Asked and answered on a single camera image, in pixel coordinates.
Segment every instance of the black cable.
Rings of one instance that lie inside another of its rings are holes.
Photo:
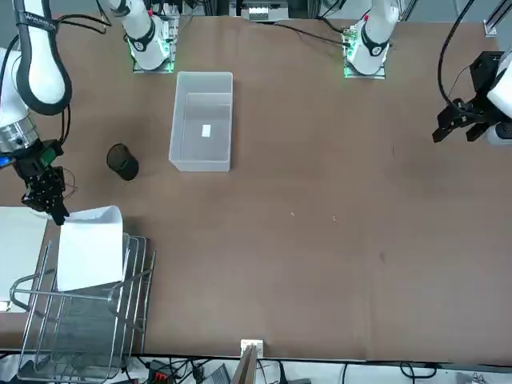
[[[147,368],[147,369],[149,369],[149,368],[150,368],[150,366],[151,366],[151,363],[150,363],[150,362],[144,362],[144,360],[142,360],[142,359],[140,358],[140,356],[136,356],[135,358],[136,358],[137,360],[139,360],[139,361],[140,361],[140,363],[141,363],[141,364],[143,364],[145,368]]]
[[[332,10],[338,3],[339,3],[339,1],[333,2],[333,4],[320,17],[324,18],[330,12],[330,10]]]
[[[329,28],[331,28],[334,32],[338,32],[339,34],[342,34],[346,30],[346,28],[337,28],[337,27],[333,26],[333,24],[329,20],[327,20],[326,18],[324,18],[322,16],[318,16],[317,20],[323,21],[325,24],[327,24],[327,26]]]
[[[361,18],[359,20],[362,20],[362,18],[364,18],[366,15],[368,15],[368,12],[370,12],[370,11],[371,11],[371,8],[369,8],[367,12],[362,14],[362,16],[361,16]]]
[[[196,365],[196,368],[199,368],[199,367],[201,367],[201,366],[204,366],[204,365],[205,365],[205,364],[207,364],[208,362],[211,362],[211,359],[208,359],[208,360],[206,360],[205,362],[202,362],[202,363],[200,363],[200,364],[197,364],[197,365]],[[182,378],[182,379],[181,379],[177,384],[182,384],[183,382],[185,382],[185,380],[187,380],[187,379],[188,379],[188,377],[189,377],[189,376],[191,376],[193,372],[194,372],[194,371],[192,370],[191,372],[189,372],[188,374],[186,374],[185,376],[183,376],[183,378]]]
[[[164,16],[165,16],[165,14],[166,14],[166,13],[164,12],[164,10],[163,10],[163,4],[164,4],[164,2],[165,2],[165,0],[160,0],[160,5],[158,6],[158,13],[157,13],[157,15],[158,15],[158,16],[162,16],[162,15],[164,15]]]
[[[99,18],[93,18],[88,14],[65,14],[64,16],[61,16],[60,18],[57,19],[57,24],[60,24],[64,20],[69,20],[70,18],[83,18],[84,20],[97,22],[98,24],[102,24],[103,26],[112,26],[112,23],[110,21],[104,22],[103,20],[100,20]]]
[[[342,374],[342,384],[345,384],[345,375],[346,375],[346,368],[348,367],[348,364],[345,364],[343,367],[343,374]]]
[[[242,0],[236,0],[235,10],[237,16],[242,16]]]
[[[345,5],[346,3],[346,0],[341,0],[339,2],[334,2],[332,6],[329,7],[328,10],[326,10],[322,16],[320,16],[321,18],[324,18],[337,4],[339,4],[339,8],[338,10],[340,10],[341,8],[343,8],[343,6]]]
[[[80,22],[69,22],[67,20],[62,20],[60,24],[67,24],[69,26],[80,26],[81,28],[85,28],[87,30],[93,30],[99,34],[106,34],[106,30],[99,30],[98,28],[94,28],[93,26],[88,26],[87,24],[81,24]]]
[[[186,369],[187,369],[187,367],[188,367],[188,365],[189,365],[189,362],[192,362],[192,360],[187,360],[187,361],[185,361],[185,362],[184,362],[183,364],[181,364],[178,368],[176,368],[176,370],[175,370],[175,371],[173,371],[172,363],[169,365],[169,367],[170,367],[170,372],[172,373],[172,375],[173,375],[173,378],[174,378],[174,379],[180,379],[180,378],[183,378],[183,376],[184,376],[184,375],[185,375],[185,373],[186,373]],[[185,367],[185,370],[183,371],[183,373],[182,373],[182,374],[179,374],[180,369],[181,369],[181,368],[183,368],[183,367]]]
[[[70,104],[67,105],[67,126],[66,126],[66,129],[64,129],[64,122],[65,122],[65,119],[64,119],[64,111],[61,112],[61,137],[60,139],[58,140],[58,143],[62,146],[66,140],[67,140],[67,137],[69,136],[70,134],[70,127],[71,127],[71,107],[70,107]]]
[[[2,68],[0,69],[0,105],[2,102],[3,78],[6,74],[7,60],[9,60],[10,52],[13,50],[14,44],[16,44],[16,42],[18,41],[18,38],[19,38],[19,36],[17,36],[17,35],[13,37],[13,39],[10,41],[9,45],[7,46],[6,55],[3,57]]]
[[[312,34],[311,32],[306,32],[305,30],[300,30],[299,28],[295,28],[294,26],[286,26],[284,24],[274,24],[275,26],[280,26],[282,28],[287,28],[288,30],[294,30],[295,32],[299,32],[300,34],[306,34],[311,36],[312,38],[317,38],[319,40],[323,40],[324,42],[332,42],[333,44],[337,44],[339,46],[350,46],[348,42],[342,42],[341,40],[333,40],[332,38],[324,38],[322,36],[318,36],[317,34]]]
[[[128,374],[128,369],[125,367],[125,374],[126,376],[128,377],[128,380],[130,380],[130,382],[134,382],[134,380],[130,377],[130,374]]]
[[[473,3],[474,3],[474,0],[469,0],[467,2],[466,6],[462,10],[461,14],[458,16],[457,20],[455,21],[455,23],[451,27],[451,30],[448,33],[448,36],[446,37],[445,43],[442,45],[441,53],[439,54],[439,63],[438,63],[438,86],[439,86],[439,92],[441,92],[442,98],[444,98],[446,103],[449,106],[451,106],[452,108],[454,108],[457,112],[459,112],[460,114],[462,114],[464,116],[468,116],[468,117],[472,117],[472,118],[483,118],[483,116],[481,114],[472,114],[471,112],[468,112],[466,110],[463,110],[463,109],[459,108],[454,102],[452,102],[450,100],[448,95],[446,95],[445,89],[442,86],[442,62],[443,62],[444,57],[445,57],[446,48],[448,48],[448,44],[450,44],[450,40],[454,36],[455,31],[458,28],[458,25],[461,23],[461,21],[464,18],[464,16],[466,16],[467,11],[470,10],[470,8],[473,5]]]
[[[262,370],[263,381],[265,382],[265,384],[268,384],[268,382],[266,380],[265,370],[263,369],[262,361],[258,360],[258,364],[259,364],[260,369]]]
[[[99,0],[96,0],[96,6],[98,7],[99,14],[105,18],[105,20],[110,24],[109,26],[112,26],[112,22],[109,19],[109,16],[106,14],[105,10],[102,7],[102,4],[99,2]]]
[[[62,168],[64,171],[66,171],[67,173],[69,173],[71,175],[71,178],[73,179],[73,181],[71,182],[71,184],[68,184],[67,182],[64,183],[65,186],[68,186],[69,188],[71,188],[71,192],[69,192],[66,196],[64,196],[64,200],[70,198],[71,196],[74,195],[74,193],[77,191],[78,187],[77,187],[77,178],[74,176],[74,173],[71,172],[70,170],[68,170],[67,168]]]
[[[451,86],[450,88],[450,92],[448,92],[448,98],[450,97],[451,93],[453,92],[454,88],[455,88],[455,84],[457,84],[457,80],[458,78],[461,76],[461,74],[467,70],[469,67],[471,66],[471,64],[469,64],[468,66],[465,66],[464,68],[461,69],[461,71],[458,73],[457,77],[455,78],[455,81],[454,81],[454,84]]]
[[[288,384],[288,379],[286,378],[285,367],[282,364],[281,360],[278,360],[279,364],[279,384]]]
[[[410,370],[410,374],[404,371],[403,366],[407,366]],[[423,374],[418,375],[414,372],[413,366],[409,364],[408,362],[400,362],[400,371],[406,378],[410,378],[413,381],[413,384],[415,384],[416,380],[427,380],[428,378],[432,378],[438,373],[438,367],[436,365],[433,365],[432,372],[430,374]]]

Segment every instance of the white label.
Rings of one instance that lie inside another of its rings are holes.
[[[210,136],[210,131],[211,131],[211,125],[210,124],[203,124],[202,125],[202,134],[201,134],[201,136],[203,136],[204,138],[208,138]]]

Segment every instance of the black cup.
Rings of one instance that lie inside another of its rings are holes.
[[[133,180],[138,173],[138,161],[128,147],[118,143],[106,154],[106,164],[123,180]]]

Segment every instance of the transparent box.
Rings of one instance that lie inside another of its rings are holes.
[[[180,72],[170,162],[185,172],[229,171],[232,121],[231,72]]]

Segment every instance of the metal wire rack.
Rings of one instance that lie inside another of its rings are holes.
[[[102,383],[124,367],[135,343],[144,350],[156,258],[154,252],[146,260],[146,246],[145,238],[124,234],[122,281],[59,292],[57,247],[48,243],[39,272],[10,289],[11,301],[29,313],[18,366],[21,380]],[[18,288],[27,281],[35,288]],[[31,294],[31,299],[23,303],[16,294]]]

